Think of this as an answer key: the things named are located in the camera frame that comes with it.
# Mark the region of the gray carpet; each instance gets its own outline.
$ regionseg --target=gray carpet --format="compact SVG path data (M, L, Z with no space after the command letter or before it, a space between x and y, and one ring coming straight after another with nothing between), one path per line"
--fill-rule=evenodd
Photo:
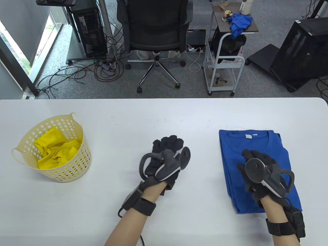
M110 16L116 20L116 1L107 0L107 8ZM259 32L247 36L244 56L255 53L267 44L280 47L293 22L305 14L305 7L309 0L256 0L253 4L252 15L257 23ZM190 29L208 28L211 16L211 3L208 0L194 0L194 19ZM65 65L66 55L71 36L71 27L66 25L56 40L51 53L40 74L40 79L53 74L58 68ZM198 73L189 71L191 61L186 59L187 66L167 63L168 69L181 82L179 90L174 88L174 82L159 68L151 72L145 80L143 93L136 93L136 85L147 71L149 65L132 64L131 70L125 70L122 77L110 83L102 83L95 79L92 72L88 72L81 79L84 84L72 79L64 81L52 90L56 98L195 98L209 97L205 85L203 70ZM236 89L235 97L319 97L316 81L310 81L297 92L289 93L287 90L267 74L261 72L253 65L244 68L240 82ZM48 80L40 84L40 88L47 86ZM230 92L213 92L212 97L230 97ZM40 93L38 98L46 99L47 95Z

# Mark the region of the basket handle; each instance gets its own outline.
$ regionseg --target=basket handle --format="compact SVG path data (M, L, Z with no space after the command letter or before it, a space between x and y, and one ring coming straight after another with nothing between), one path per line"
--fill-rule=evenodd
M77 123L79 123L81 126L83 126L83 124L82 124L82 120L81 120L81 118L78 116L77 113L72 112L72 113L70 113L70 115L72 116L73 120L75 120Z
M22 159L24 159L23 156L22 156L22 153L21 153L20 151L18 151L16 148L14 148L14 149L11 150L11 156L12 156L16 161L18 161L20 164L27 165L25 162L22 162L20 159L18 159L18 157L16 156L16 154L15 154L15 152L14 152L15 150L16 150L17 152L19 152L19 153L21 154Z

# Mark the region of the hand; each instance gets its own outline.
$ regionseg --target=hand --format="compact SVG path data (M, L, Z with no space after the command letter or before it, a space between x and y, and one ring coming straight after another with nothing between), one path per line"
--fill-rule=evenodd
M271 158L269 155L260 153L255 150L251 150L251 151L244 150L242 152L242 156L245 158L246 162L251 158L257 158L257 159L260 159L266 166L268 166L270 164L277 164L276 160ZM244 164L239 163L237 165L237 167L238 167L238 170L243 175L243 178L246 182L246 191L250 191L253 193L252 197L253 197L254 201L256 201L259 204L260 207L263 207L260 200L268 195L270 196L270 198L273 201L275 201L276 203L279 203L281 206L283 206L285 208L290 207L290 204L284 198L279 198L278 196L273 194L267 187L263 186L262 184L257 184L257 183L252 182L246 174ZM282 177L280 178L280 182L285 187L287 186L286 181Z
M160 153L165 149L173 150L174 153L176 153L178 150L182 149L183 147L183 140L180 138L177 138L175 135L172 135L170 137L164 137L159 140L155 140L153 143L153 153ZM155 173L157 170L162 166L163 163L161 163L158 159L151 158L150 164L145 170L145 175L147 176L155 176ZM176 179L178 178L179 172L174 173L172 176L168 177L166 180L164 180L167 183L166 190L171 190L172 187L175 184Z

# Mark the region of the black computer case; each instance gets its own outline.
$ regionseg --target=black computer case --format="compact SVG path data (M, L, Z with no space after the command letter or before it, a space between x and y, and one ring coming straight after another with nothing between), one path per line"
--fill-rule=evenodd
M290 92L328 75L328 18L295 21L271 71Z
M87 57L104 57L107 42L96 0L78 0L71 7L77 31Z

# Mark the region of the laundry basket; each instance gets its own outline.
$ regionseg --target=laundry basket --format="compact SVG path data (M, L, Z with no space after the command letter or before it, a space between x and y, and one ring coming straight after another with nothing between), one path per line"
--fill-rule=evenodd
M39 173L58 182L74 181L87 172L91 163L91 153L82 126L73 118L74 113L58 115L42 121L34 126L12 150L15 160L23 165L35 169ZM38 160L42 158L40 151L34 146L34 141L48 132L52 127L61 130L67 140L78 139L81 147L68 163L58 168L40 170Z

